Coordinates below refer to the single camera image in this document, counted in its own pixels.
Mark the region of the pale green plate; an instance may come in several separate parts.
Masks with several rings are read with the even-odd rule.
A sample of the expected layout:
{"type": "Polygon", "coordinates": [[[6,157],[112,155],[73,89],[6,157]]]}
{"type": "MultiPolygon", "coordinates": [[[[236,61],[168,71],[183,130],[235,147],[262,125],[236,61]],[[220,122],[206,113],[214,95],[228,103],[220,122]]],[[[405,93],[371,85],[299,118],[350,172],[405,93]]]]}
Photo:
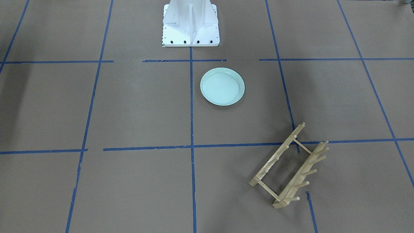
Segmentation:
{"type": "Polygon", "coordinates": [[[201,93],[212,104],[229,106],[244,95],[245,83],[241,75],[225,67],[213,68],[201,78],[201,93]]]}

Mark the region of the brown paper table cover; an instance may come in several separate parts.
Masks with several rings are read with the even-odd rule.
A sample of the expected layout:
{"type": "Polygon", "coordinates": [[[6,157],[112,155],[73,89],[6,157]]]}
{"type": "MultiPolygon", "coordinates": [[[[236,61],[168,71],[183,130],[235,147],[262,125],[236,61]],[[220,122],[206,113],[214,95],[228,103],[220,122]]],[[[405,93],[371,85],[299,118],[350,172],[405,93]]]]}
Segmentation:
{"type": "Polygon", "coordinates": [[[2,233],[413,232],[410,5],[213,0],[219,46],[168,48],[167,3],[1,1],[2,233]],[[303,122],[329,150],[274,208],[249,182],[303,122]]]}

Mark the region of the wooden dish rack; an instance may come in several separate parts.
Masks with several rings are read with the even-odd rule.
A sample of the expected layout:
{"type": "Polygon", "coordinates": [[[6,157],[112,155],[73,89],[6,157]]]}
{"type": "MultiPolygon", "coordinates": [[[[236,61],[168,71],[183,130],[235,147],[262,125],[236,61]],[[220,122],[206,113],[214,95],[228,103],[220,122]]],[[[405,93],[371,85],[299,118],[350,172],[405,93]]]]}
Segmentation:
{"type": "Polygon", "coordinates": [[[313,150],[299,142],[298,135],[305,126],[305,122],[299,124],[249,182],[251,187],[260,185],[275,199],[272,203],[274,208],[284,208],[300,200],[296,193],[309,185],[306,177],[316,173],[313,166],[326,158],[324,152],[329,150],[329,141],[319,142],[313,150]],[[276,172],[281,172],[281,178],[276,178],[276,181],[281,181],[276,191],[263,181],[269,172],[271,178],[276,177],[276,172]]]}

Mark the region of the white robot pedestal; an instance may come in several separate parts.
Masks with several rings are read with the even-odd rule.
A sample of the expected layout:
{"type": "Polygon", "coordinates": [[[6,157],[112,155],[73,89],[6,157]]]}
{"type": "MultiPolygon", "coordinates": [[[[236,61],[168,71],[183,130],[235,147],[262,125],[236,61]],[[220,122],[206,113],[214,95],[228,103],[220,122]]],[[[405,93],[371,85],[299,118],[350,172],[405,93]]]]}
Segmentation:
{"type": "Polygon", "coordinates": [[[217,7],[210,0],[171,0],[163,8],[162,46],[219,46],[217,7]]]}

